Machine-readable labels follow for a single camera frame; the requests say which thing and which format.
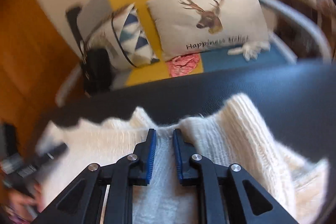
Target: black bag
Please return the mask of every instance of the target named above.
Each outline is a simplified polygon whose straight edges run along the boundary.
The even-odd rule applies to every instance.
[[[115,74],[112,72],[109,54],[104,48],[92,48],[81,63],[84,91],[88,95],[110,90]]]

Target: black table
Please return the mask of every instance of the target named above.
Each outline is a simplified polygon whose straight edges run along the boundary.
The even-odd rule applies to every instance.
[[[231,95],[246,93],[275,138],[317,162],[330,160],[330,185],[324,212],[336,197],[336,66],[318,62],[234,69],[189,75],[100,94],[49,115],[57,125],[75,125],[83,117],[101,122],[130,118],[143,107],[157,124],[171,124],[187,115],[209,115]]]

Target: red crumpled fabric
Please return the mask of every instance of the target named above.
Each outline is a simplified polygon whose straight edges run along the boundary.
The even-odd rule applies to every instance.
[[[184,76],[192,72],[201,57],[199,53],[177,56],[166,62],[170,77]]]

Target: white glove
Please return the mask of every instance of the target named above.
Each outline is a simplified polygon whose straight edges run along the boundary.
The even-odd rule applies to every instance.
[[[237,54],[243,54],[246,61],[249,61],[251,58],[257,59],[258,54],[261,52],[261,50],[269,51],[271,48],[271,45],[268,41],[266,42],[246,42],[243,44],[242,47],[238,48],[232,48],[227,51],[228,55],[237,55]]]

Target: person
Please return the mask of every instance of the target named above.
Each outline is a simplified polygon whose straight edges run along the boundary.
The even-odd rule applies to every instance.
[[[41,186],[35,183],[34,190],[34,198],[24,195],[15,189],[9,190],[9,204],[4,209],[14,224],[29,224],[33,221],[33,217],[26,209],[27,205],[36,206],[39,212],[43,210]]]

